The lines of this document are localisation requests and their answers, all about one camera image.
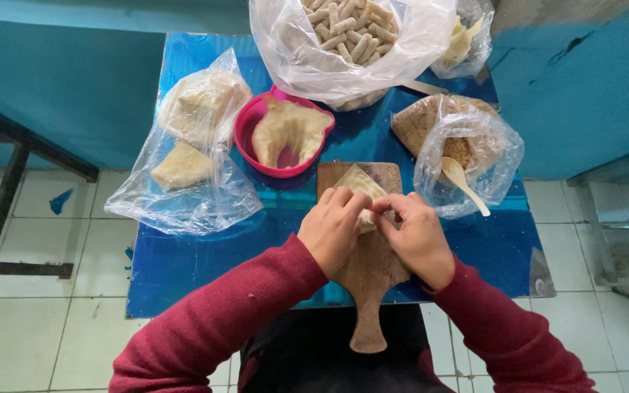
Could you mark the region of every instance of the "blue tabletop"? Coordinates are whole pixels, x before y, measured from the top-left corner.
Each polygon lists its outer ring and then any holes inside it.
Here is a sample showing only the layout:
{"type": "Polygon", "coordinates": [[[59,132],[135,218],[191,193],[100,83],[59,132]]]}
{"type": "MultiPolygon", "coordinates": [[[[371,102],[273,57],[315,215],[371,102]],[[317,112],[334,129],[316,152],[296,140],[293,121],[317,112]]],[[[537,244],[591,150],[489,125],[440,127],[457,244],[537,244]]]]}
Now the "blue tabletop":
{"type": "MultiPolygon", "coordinates": [[[[247,84],[254,95],[266,92],[272,83],[250,36],[170,33],[166,37],[159,93],[163,96],[180,79],[207,68],[226,49],[233,47],[247,84]]],[[[445,87],[451,92],[497,103],[491,78],[482,85],[474,80],[439,80],[426,71],[417,80],[445,87]]],[[[414,157],[394,136],[389,123],[423,94],[391,88],[369,108],[335,112],[336,128],[327,137],[319,159],[345,162],[394,162],[400,167],[403,192],[414,191],[414,157]]],[[[190,291],[214,281],[267,247],[279,246],[300,226],[315,204],[318,162],[293,179],[275,179],[255,171],[236,148],[232,158],[254,183],[264,209],[232,227],[207,236],[164,234],[140,223],[132,265],[127,317],[154,317],[190,291]]],[[[518,172],[509,192],[491,216],[479,212],[444,220],[448,243],[465,263],[475,266],[485,281],[510,297],[545,296],[553,290],[537,230],[530,214],[526,191],[518,172]]],[[[429,301],[419,281],[397,285],[383,303],[429,301]]],[[[329,282],[298,308],[352,306],[346,290],[329,282]]]]}

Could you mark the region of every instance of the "red sleeve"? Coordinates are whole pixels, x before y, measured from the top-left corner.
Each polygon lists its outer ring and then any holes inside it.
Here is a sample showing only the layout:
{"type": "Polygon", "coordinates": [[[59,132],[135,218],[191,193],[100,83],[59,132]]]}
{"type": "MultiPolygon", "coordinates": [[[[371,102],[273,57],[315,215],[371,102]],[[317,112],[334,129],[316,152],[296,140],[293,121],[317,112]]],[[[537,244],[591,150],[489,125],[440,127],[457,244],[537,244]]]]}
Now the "red sleeve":
{"type": "Polygon", "coordinates": [[[542,315],[518,307],[456,258],[446,288],[434,295],[465,336],[465,345],[487,364],[497,393],[593,392],[579,358],[548,331],[542,315]]]}
{"type": "Polygon", "coordinates": [[[241,263],[154,318],[113,362],[110,392],[209,392],[207,376],[257,329],[328,282],[300,240],[241,263]]]}

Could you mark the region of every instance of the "pink bowl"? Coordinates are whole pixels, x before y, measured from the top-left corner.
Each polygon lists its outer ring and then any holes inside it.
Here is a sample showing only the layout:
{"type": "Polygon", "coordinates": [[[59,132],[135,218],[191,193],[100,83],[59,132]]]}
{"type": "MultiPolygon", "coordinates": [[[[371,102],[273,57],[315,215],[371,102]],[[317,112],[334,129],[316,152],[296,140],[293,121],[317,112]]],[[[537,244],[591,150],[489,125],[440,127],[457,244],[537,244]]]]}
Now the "pink bowl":
{"type": "Polygon", "coordinates": [[[319,153],[321,152],[321,148],[324,147],[324,141],[327,139],[329,131],[333,128],[334,115],[332,115],[331,112],[319,108],[319,106],[316,106],[308,99],[287,94],[273,85],[270,92],[259,94],[254,97],[250,102],[247,102],[247,105],[244,105],[241,111],[239,111],[239,114],[237,114],[237,121],[235,121],[234,124],[234,141],[244,159],[246,159],[249,164],[255,167],[259,172],[274,178],[285,179],[301,174],[305,171],[305,169],[309,168],[313,162],[315,162],[317,156],[319,156],[319,153]],[[254,148],[252,147],[252,134],[254,133],[254,128],[257,126],[258,122],[261,121],[267,112],[266,102],[264,101],[264,96],[267,94],[273,95],[279,101],[287,100],[298,103],[306,108],[317,109],[319,112],[326,113],[329,117],[331,117],[331,124],[324,130],[324,138],[321,140],[321,145],[319,146],[317,153],[315,153],[308,161],[303,162],[300,165],[293,166],[292,168],[285,168],[285,166],[292,164],[293,160],[294,162],[298,161],[297,156],[291,154],[290,149],[285,149],[278,157],[278,166],[282,166],[283,169],[270,168],[258,163],[257,155],[254,154],[254,148]]]}

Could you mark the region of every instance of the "clear plastic bag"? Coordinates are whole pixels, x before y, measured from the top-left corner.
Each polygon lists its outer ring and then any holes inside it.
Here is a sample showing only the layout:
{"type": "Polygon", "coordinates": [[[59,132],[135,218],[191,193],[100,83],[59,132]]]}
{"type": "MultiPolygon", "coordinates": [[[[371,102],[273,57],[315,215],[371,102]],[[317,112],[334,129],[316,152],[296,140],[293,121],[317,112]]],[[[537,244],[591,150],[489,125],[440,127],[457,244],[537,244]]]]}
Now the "clear plastic bag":
{"type": "Polygon", "coordinates": [[[399,38],[380,60],[361,67],[320,49],[300,0],[249,0],[252,35],[276,87],[306,99],[332,102],[337,111],[351,111],[374,102],[343,103],[414,80],[448,49],[455,0],[376,3],[393,10],[399,38]]]}
{"type": "Polygon", "coordinates": [[[498,205],[523,158],[523,139],[495,113],[479,110],[467,97],[443,96],[438,102],[437,108],[428,107],[436,116],[428,116],[430,131],[414,168],[415,191],[439,217],[458,218],[479,210],[441,172],[447,139],[464,137],[471,152],[463,166],[467,185],[487,206],[498,205]]]}
{"type": "Polygon", "coordinates": [[[237,113],[253,98],[232,48],[179,80],[159,104],[128,180],[104,210],[167,234],[221,231],[264,207],[229,157],[237,113]]]}
{"type": "Polygon", "coordinates": [[[458,0],[458,16],[463,26],[472,27],[482,20],[479,32],[472,38],[467,58],[460,64],[442,56],[431,64],[431,70],[441,79],[475,77],[491,54],[490,28],[494,6],[489,0],[458,0]]]}

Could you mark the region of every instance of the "black pants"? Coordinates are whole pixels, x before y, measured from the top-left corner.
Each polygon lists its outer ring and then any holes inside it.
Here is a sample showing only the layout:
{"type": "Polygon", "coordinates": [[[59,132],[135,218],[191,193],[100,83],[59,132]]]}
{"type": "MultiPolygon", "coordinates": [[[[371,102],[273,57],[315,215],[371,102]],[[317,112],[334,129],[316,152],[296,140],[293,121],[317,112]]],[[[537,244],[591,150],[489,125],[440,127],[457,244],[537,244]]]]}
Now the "black pants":
{"type": "Polygon", "coordinates": [[[380,307],[381,353],[349,348],[355,326],[353,307],[286,312],[242,347],[242,364],[259,364],[245,392],[447,392],[419,370],[428,339],[418,305],[380,307]]]}

